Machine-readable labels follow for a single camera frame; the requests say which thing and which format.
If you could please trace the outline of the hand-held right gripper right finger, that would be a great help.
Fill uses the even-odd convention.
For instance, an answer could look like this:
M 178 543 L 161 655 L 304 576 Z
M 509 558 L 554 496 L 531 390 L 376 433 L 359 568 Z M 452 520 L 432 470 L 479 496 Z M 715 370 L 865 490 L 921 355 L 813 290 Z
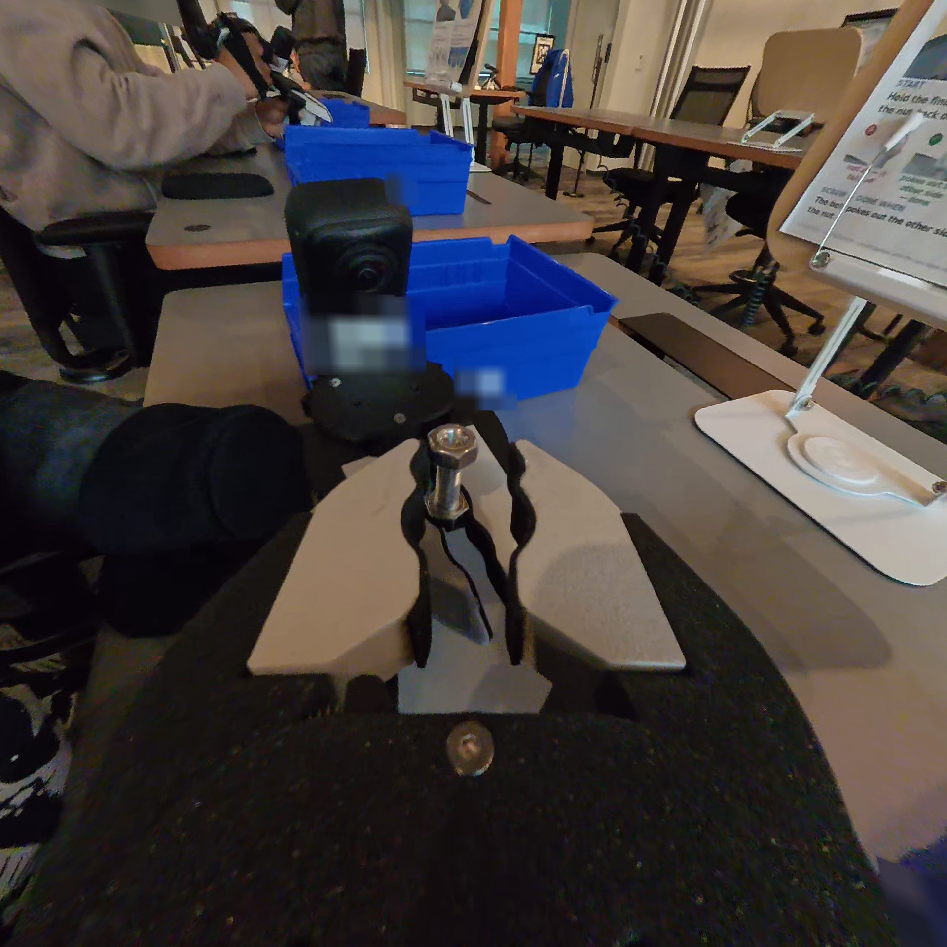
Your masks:
M 609 671 L 680 672 L 686 658 L 619 507 L 532 442 L 510 445 L 508 649 L 525 639 Z

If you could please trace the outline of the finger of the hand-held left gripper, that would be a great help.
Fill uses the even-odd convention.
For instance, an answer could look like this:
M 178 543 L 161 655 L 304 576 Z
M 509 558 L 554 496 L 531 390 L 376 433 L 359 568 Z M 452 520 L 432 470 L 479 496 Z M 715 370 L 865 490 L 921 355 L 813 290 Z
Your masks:
M 484 450 L 464 479 L 468 502 L 461 535 L 481 557 L 502 601 L 520 601 L 521 566 L 536 533 L 536 505 L 527 491 L 529 440 L 508 444 L 505 464 Z
M 355 479 L 345 511 L 352 514 L 353 568 L 367 592 L 381 594 L 396 619 L 404 619 L 421 592 L 420 562 L 401 530 L 401 507 L 411 493 L 413 449 L 403 444 L 392 457 L 364 458 L 344 466 Z M 465 529 L 424 523 L 420 541 L 428 567 L 425 583 L 432 629 L 445 629 L 473 643 L 493 637 L 494 593 L 487 566 Z

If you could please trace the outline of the steel hex bolt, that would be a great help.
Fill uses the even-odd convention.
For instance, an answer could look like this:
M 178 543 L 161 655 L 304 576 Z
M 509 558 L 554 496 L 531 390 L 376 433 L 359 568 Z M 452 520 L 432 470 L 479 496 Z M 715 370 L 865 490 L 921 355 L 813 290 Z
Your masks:
M 450 422 L 433 429 L 427 436 L 431 474 L 426 496 L 433 494 L 445 506 L 455 504 L 464 494 L 463 472 L 473 466 L 478 453 L 477 437 L 470 428 Z

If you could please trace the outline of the blue divided plastic bin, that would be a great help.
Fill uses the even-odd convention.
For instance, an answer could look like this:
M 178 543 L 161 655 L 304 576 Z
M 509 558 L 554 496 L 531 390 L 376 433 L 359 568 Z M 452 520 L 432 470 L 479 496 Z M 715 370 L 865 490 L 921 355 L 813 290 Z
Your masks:
M 489 407 L 575 387 L 618 299 L 538 248 L 468 238 L 415 243 L 406 298 L 311 326 L 290 253 L 282 307 L 308 387 L 405 377 L 439 364 Z

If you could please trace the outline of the person's left forearm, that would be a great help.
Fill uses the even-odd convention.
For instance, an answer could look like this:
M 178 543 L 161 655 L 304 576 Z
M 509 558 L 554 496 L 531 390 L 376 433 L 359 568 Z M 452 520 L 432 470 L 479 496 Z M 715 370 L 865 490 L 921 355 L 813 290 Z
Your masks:
M 2 585 L 35 618 L 177 633 L 314 501 L 257 406 L 139 406 L 2 372 Z

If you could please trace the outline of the black textured pad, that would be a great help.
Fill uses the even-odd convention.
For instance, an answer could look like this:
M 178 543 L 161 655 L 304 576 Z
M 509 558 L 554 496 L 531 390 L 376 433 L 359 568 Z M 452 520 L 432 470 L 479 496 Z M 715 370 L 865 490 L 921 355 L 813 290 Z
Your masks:
M 269 197 L 275 189 L 253 172 L 185 172 L 166 176 L 161 193 L 169 200 L 240 200 Z

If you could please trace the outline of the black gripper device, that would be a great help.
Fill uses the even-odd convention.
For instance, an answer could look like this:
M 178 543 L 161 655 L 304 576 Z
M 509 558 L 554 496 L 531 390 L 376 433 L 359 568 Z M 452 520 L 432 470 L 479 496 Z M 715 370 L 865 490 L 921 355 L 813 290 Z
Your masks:
M 260 81 L 255 64 L 243 41 L 243 29 L 254 30 L 262 41 L 263 58 L 271 70 L 270 82 Z M 314 126 L 333 123 L 326 105 L 314 93 L 290 79 L 287 70 L 293 52 L 290 32 L 278 28 L 271 40 L 267 40 L 249 21 L 233 13 L 220 13 L 207 29 L 210 47 L 217 62 L 219 50 L 227 48 L 243 66 L 263 96 L 280 98 L 289 104 L 290 125 Z

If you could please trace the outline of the white desk stand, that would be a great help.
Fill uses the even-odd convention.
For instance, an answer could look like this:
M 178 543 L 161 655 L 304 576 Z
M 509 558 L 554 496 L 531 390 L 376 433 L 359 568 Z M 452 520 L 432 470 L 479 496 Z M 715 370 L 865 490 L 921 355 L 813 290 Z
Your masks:
M 879 573 L 917 587 L 945 580 L 945 477 L 931 473 L 820 406 L 815 389 L 868 303 L 887 304 L 945 329 L 945 287 L 893 250 L 861 249 L 843 226 L 873 173 L 929 121 L 913 114 L 891 128 L 843 190 L 835 215 L 812 243 L 815 275 L 855 291 L 846 313 L 793 391 L 769 390 L 700 409 L 699 430 Z
M 439 112 L 444 134 L 455 137 L 453 111 L 458 111 L 462 138 L 472 147 L 471 171 L 491 172 L 488 163 L 489 114 L 493 90 L 469 89 L 460 83 L 445 85 L 438 90 Z

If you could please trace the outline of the leaning poster board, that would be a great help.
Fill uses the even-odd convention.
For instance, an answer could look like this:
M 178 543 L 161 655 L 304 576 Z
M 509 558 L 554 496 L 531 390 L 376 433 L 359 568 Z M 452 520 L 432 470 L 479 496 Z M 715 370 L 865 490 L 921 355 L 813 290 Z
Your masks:
M 438 88 L 472 88 L 482 64 L 493 1 L 437 1 L 424 78 Z

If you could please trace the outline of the black office chair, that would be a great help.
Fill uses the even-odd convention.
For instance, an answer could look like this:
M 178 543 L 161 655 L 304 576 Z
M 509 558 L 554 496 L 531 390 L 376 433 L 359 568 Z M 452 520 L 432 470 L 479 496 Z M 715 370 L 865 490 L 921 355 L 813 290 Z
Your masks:
M 669 119 L 722 127 L 750 73 L 751 66 L 693 65 Z
M 728 296 L 727 302 L 710 309 L 709 314 L 723 319 L 727 314 L 741 310 L 740 325 L 743 328 L 754 324 L 761 312 L 765 311 L 784 340 L 778 352 L 793 357 L 798 351 L 796 335 L 786 310 L 792 310 L 811 320 L 808 327 L 811 336 L 822 335 L 826 324 L 823 314 L 776 285 L 779 267 L 766 239 L 766 229 L 774 207 L 775 197 L 753 196 L 749 193 L 737 193 L 728 200 L 727 214 L 740 225 L 738 234 L 761 239 L 762 249 L 750 269 L 732 272 L 724 283 L 695 286 L 692 293 L 696 298 L 709 294 Z
M 148 211 L 119 211 L 33 232 L 2 210 L 2 263 L 65 382 L 106 382 L 148 363 L 156 332 L 144 261 L 150 220 Z
M 620 233 L 619 238 L 608 253 L 609 259 L 617 260 L 622 246 L 633 240 L 638 226 L 640 210 L 644 207 L 654 181 L 655 175 L 652 172 L 632 167 L 612 169 L 603 175 L 602 182 L 608 186 L 615 201 L 624 204 L 623 217 L 620 222 L 598 227 L 593 231 L 593 235 L 610 232 Z M 686 206 L 690 207 L 698 200 L 699 191 L 699 186 L 695 183 L 671 179 L 664 203 L 669 205 L 678 200 L 686 200 Z

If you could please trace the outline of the blue jacket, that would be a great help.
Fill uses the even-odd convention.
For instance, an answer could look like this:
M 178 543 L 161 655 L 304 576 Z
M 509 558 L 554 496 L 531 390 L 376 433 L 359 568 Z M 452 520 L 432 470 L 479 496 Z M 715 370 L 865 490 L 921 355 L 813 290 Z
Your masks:
M 569 51 L 552 48 L 542 60 L 528 94 L 528 104 L 538 108 L 569 109 L 574 103 Z

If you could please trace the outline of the wooden desk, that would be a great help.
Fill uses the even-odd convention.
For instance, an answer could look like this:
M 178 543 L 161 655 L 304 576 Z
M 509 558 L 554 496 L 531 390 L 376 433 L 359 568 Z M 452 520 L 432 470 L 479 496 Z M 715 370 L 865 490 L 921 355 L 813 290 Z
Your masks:
M 737 183 L 730 183 L 728 173 L 710 168 L 709 160 L 748 160 L 793 172 L 815 140 L 814 134 L 795 136 L 783 148 L 773 148 L 775 136 L 765 132 L 749 136 L 741 129 L 625 112 L 521 105 L 515 106 L 513 112 L 533 125 L 533 131 L 550 148 L 545 195 L 551 200 L 556 200 L 560 192 L 563 154 L 568 148 L 618 158 L 630 154 L 627 148 L 619 148 L 622 139 L 655 146 L 656 179 L 636 219 L 642 234 L 633 238 L 625 262 L 634 273 L 645 259 L 649 236 L 668 197 L 671 180 L 696 185 L 711 183 L 728 190 L 745 189 L 748 182 L 742 173 L 737 174 Z

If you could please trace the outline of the white plastic bag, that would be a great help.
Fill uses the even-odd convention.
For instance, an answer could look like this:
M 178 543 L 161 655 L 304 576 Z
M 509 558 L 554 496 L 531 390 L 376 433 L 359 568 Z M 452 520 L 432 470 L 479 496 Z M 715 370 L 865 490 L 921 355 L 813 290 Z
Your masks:
M 731 240 L 741 229 L 741 224 L 728 213 L 728 203 L 735 196 L 735 191 L 718 186 L 700 187 L 704 248 L 708 252 Z

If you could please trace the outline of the white tablet stand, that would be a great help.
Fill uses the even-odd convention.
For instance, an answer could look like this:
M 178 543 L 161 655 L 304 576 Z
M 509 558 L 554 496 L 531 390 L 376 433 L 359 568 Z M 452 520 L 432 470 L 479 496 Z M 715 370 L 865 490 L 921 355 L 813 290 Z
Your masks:
M 778 110 L 749 126 L 740 136 L 740 145 L 756 150 L 799 152 L 796 142 L 814 130 L 814 114 Z

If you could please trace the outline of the beige high-back chair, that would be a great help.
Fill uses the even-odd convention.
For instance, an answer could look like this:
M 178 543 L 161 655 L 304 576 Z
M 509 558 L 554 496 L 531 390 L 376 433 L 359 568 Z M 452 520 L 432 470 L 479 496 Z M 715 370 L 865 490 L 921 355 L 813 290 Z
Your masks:
M 764 44 L 749 117 L 804 112 L 813 116 L 815 127 L 825 126 L 854 78 L 861 55 L 861 34 L 852 27 L 776 32 Z

